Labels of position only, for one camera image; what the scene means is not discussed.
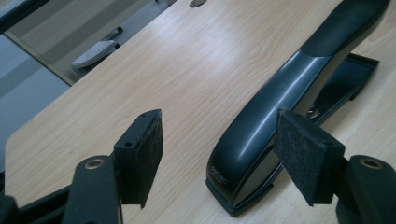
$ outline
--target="metal screw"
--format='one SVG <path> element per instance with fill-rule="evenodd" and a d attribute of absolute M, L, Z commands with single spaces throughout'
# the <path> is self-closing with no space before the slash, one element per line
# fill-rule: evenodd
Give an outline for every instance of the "metal screw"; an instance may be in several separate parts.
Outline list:
<path fill-rule="evenodd" d="M 317 116 L 319 116 L 319 110 L 318 110 L 318 108 L 316 107 L 316 106 L 312 106 L 309 110 L 308 110 L 308 112 L 306 113 L 306 117 L 308 118 L 308 119 L 314 119 L 314 118 L 316 118 Z"/>

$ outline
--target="desk surface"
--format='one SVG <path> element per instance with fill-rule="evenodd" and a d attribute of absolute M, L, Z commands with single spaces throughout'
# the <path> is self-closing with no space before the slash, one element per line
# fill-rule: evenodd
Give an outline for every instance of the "desk surface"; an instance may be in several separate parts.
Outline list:
<path fill-rule="evenodd" d="M 248 100 L 340 1 L 179 0 L 12 135 L 6 194 L 24 205 L 69 185 L 76 165 L 108 155 L 142 112 L 163 111 L 164 153 L 145 209 L 125 223 L 334 223 L 334 206 L 309 207 L 286 172 L 256 206 L 229 217 L 205 185 L 219 138 Z M 396 166 L 396 1 L 355 49 L 378 59 L 357 99 L 322 127 L 346 145 Z"/>

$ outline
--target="black stapler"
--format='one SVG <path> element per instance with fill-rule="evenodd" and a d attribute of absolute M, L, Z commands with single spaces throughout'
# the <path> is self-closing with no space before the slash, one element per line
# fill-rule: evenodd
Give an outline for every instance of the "black stapler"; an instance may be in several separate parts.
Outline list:
<path fill-rule="evenodd" d="M 235 217 L 273 186 L 281 164 L 273 151 L 279 108 L 320 124 L 367 83 L 378 61 L 350 52 L 367 37 L 389 0 L 345 0 L 247 103 L 216 144 L 206 184 Z"/>

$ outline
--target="light wood grain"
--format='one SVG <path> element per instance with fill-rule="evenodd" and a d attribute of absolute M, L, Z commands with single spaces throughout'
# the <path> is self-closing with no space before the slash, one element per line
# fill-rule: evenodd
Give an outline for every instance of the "light wood grain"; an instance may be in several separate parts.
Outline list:
<path fill-rule="evenodd" d="M 24 205 L 69 185 L 83 159 L 112 151 L 142 112 L 163 111 L 164 153 L 145 209 L 125 223 L 335 223 L 309 207 L 283 172 L 238 218 L 205 185 L 219 138 L 268 78 L 340 1 L 179 0 L 7 143 L 6 194 Z M 396 166 L 396 4 L 356 50 L 381 61 L 366 89 L 323 127 L 347 147 Z"/>

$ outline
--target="black clamp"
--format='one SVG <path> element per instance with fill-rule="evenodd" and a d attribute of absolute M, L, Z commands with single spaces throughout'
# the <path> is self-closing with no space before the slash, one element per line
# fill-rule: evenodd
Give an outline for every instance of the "black clamp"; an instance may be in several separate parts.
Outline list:
<path fill-rule="evenodd" d="M 348 161 L 343 144 L 288 110 L 278 112 L 274 152 L 309 205 L 338 196 L 339 223 L 396 223 L 396 173 L 386 162 Z"/>
<path fill-rule="evenodd" d="M 121 205 L 145 206 L 162 155 L 162 113 L 152 110 L 134 121 L 110 156 L 80 162 L 70 186 L 22 208 L 2 196 L 0 223 L 123 223 Z"/>

